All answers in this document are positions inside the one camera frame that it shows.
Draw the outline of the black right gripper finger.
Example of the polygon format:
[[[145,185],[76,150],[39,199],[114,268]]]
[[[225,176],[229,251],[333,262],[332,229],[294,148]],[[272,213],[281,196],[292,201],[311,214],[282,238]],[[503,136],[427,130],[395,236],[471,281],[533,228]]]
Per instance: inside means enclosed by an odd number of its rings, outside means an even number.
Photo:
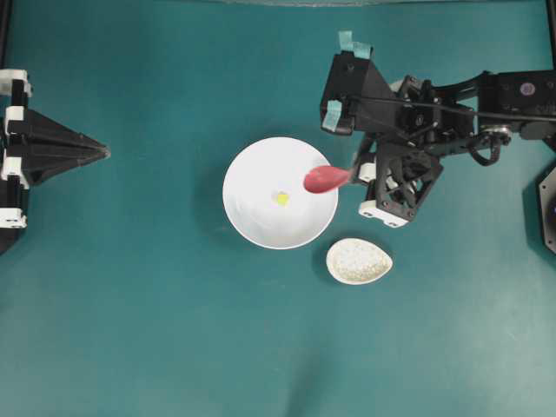
[[[367,186],[376,180],[376,164],[374,162],[363,162],[352,167],[350,184]]]
[[[375,153],[371,151],[374,144],[374,135],[365,134],[362,137],[359,148],[355,152],[350,166],[351,172],[360,172],[361,166],[366,166],[367,164],[369,164],[373,170],[376,170]]]

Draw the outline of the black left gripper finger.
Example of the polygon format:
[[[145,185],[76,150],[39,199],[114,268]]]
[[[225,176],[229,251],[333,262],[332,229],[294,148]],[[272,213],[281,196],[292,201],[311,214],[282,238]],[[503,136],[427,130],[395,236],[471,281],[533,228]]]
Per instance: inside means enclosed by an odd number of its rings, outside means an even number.
[[[40,185],[56,175],[109,158],[109,152],[94,153],[92,156],[10,156],[4,153],[2,180],[14,176],[25,189]]]
[[[108,148],[105,145],[24,106],[6,108],[4,131],[7,136],[23,136],[31,141],[38,140],[52,145],[92,149],[103,155],[108,154]]]

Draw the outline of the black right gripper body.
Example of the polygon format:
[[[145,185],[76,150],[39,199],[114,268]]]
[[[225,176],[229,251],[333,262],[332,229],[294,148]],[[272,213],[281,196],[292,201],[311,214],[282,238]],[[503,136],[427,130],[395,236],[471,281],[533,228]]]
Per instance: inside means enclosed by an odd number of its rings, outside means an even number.
[[[402,227],[414,220],[443,167],[438,157],[411,146],[378,141],[371,151],[376,180],[364,186],[367,193],[359,214]]]

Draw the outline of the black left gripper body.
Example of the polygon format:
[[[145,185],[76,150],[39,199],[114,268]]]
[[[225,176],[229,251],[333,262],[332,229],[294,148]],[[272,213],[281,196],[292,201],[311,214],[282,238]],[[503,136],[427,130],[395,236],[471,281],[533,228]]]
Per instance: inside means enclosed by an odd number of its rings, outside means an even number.
[[[30,185],[23,173],[23,144],[11,122],[23,122],[32,86],[24,69],[1,70],[1,96],[10,99],[1,117],[1,254],[23,236],[27,228]]]

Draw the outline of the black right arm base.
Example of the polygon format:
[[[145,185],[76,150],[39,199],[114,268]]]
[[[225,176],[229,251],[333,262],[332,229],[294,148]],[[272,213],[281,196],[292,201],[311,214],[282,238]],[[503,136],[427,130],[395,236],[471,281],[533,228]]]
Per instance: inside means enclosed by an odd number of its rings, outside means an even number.
[[[528,247],[543,261],[555,263],[555,162],[527,184],[522,202]]]

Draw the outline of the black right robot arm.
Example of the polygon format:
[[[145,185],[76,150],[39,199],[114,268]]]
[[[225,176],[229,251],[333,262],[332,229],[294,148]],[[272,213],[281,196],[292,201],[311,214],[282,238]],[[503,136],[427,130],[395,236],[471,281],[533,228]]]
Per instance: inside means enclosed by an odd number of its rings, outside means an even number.
[[[492,166],[513,135],[555,145],[552,70],[485,71],[447,86],[409,76],[390,96],[360,93],[350,102],[353,127],[365,134],[354,175],[367,187],[359,213],[391,228],[415,219],[442,159],[468,154]]]

